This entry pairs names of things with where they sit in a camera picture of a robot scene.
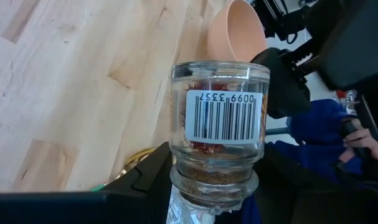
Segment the glass jar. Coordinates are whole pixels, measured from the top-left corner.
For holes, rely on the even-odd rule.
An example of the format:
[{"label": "glass jar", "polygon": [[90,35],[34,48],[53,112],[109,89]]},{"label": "glass jar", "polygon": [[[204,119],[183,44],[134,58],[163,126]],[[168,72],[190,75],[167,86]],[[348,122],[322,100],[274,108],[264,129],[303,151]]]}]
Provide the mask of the glass jar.
[{"label": "glass jar", "polygon": [[172,69],[171,180],[188,204],[239,209],[258,186],[270,71],[253,63],[186,62]]}]

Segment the hand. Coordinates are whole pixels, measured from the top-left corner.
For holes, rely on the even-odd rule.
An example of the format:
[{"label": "hand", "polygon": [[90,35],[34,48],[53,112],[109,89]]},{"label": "hand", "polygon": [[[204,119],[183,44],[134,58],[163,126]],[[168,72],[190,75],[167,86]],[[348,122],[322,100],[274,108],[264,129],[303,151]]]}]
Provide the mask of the hand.
[{"label": "hand", "polygon": [[353,151],[354,147],[366,147],[370,149],[372,157],[378,160],[378,142],[371,136],[368,129],[357,130],[348,134],[344,138],[344,142],[347,151]]}]

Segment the clay bowl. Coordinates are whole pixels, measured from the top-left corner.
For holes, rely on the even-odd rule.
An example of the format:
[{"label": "clay bowl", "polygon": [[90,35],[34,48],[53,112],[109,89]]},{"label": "clay bowl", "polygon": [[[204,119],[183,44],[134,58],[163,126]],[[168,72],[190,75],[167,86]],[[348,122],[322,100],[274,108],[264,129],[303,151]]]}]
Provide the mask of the clay bowl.
[{"label": "clay bowl", "polygon": [[253,7],[234,0],[224,6],[211,22],[207,48],[210,59],[250,62],[267,48],[262,23]]}]

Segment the barcode label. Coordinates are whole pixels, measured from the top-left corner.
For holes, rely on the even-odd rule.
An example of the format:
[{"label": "barcode label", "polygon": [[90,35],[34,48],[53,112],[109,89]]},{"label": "barcode label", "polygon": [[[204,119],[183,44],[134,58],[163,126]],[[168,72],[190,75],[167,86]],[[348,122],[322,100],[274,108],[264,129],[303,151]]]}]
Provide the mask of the barcode label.
[{"label": "barcode label", "polygon": [[189,141],[250,144],[259,140],[262,93],[189,90],[185,135]]}]

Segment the light wood surface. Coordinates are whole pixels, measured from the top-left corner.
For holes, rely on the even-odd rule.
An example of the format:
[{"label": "light wood surface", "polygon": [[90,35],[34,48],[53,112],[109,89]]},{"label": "light wood surface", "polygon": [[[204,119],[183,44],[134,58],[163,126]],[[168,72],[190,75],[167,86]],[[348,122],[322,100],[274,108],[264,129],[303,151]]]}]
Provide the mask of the light wood surface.
[{"label": "light wood surface", "polygon": [[89,190],[169,135],[226,0],[0,0],[0,192]]}]

